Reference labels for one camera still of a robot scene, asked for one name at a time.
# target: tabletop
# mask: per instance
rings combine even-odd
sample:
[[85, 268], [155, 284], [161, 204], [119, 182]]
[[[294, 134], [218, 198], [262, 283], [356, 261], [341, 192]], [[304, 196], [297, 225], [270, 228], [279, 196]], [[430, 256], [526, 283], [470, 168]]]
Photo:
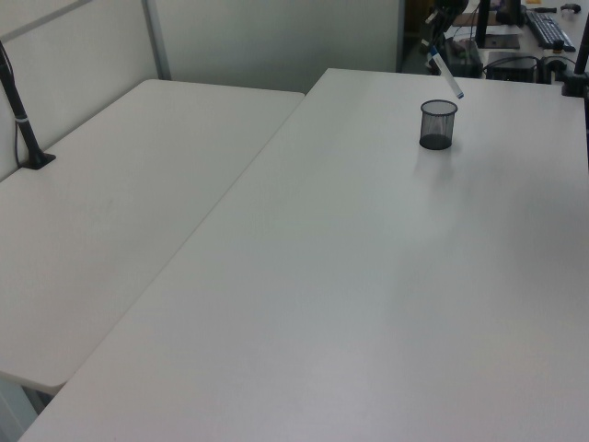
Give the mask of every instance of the tabletop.
[[146, 81], [0, 183], [0, 376], [57, 391], [302, 97]]
[[462, 87], [328, 70], [22, 441], [586, 440], [583, 101]]

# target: white wall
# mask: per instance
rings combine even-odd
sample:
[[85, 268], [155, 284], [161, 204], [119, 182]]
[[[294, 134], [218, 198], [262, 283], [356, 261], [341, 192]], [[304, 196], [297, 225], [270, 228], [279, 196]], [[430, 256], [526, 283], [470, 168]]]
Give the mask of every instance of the white wall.
[[0, 36], [4, 37], [75, 3], [77, 0], [0, 0]]
[[[93, 0], [5, 47], [42, 149], [142, 81], [157, 78], [141, 0]], [[13, 134], [2, 90], [0, 180], [15, 169]]]
[[395, 71], [399, 0], [149, 0], [174, 80], [307, 93], [328, 67]]

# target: pen holder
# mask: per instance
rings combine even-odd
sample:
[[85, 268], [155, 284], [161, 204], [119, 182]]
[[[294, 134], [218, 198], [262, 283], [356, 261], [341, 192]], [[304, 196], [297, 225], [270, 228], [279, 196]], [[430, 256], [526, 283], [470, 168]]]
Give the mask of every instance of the pen holder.
[[452, 145], [454, 116], [458, 106], [444, 99], [422, 104], [422, 134], [420, 145], [430, 150], [443, 150]]

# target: pen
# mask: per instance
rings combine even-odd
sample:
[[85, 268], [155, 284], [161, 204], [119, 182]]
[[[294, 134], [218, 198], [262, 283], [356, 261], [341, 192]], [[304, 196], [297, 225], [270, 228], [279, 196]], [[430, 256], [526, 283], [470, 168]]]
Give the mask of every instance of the pen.
[[430, 49], [430, 55], [432, 56], [433, 60], [437, 64], [438, 69], [440, 69], [442, 76], [448, 82], [448, 85], [450, 85], [450, 87], [452, 88], [452, 90], [454, 91], [454, 93], [456, 94], [458, 99], [462, 99], [464, 97], [464, 92], [462, 92], [462, 89], [460, 88], [460, 86], [458, 85], [458, 83], [456, 82], [454, 77], [452, 76], [452, 73], [448, 69], [448, 66], [445, 65], [444, 60], [442, 59], [442, 57], [440, 56], [440, 54], [438, 53], [437, 49], [435, 49], [434, 46], [432, 46], [432, 49]]

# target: black keyboard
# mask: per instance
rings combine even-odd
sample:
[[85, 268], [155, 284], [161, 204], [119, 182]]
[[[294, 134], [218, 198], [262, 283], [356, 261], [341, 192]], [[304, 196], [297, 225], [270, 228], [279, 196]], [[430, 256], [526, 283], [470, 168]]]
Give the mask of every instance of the black keyboard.
[[565, 52], [575, 52], [569, 36], [562, 32], [559, 24], [548, 14], [538, 14], [538, 12], [527, 11], [527, 26], [532, 29], [534, 36], [539, 45], [544, 49], [552, 49], [556, 40], [564, 41]]

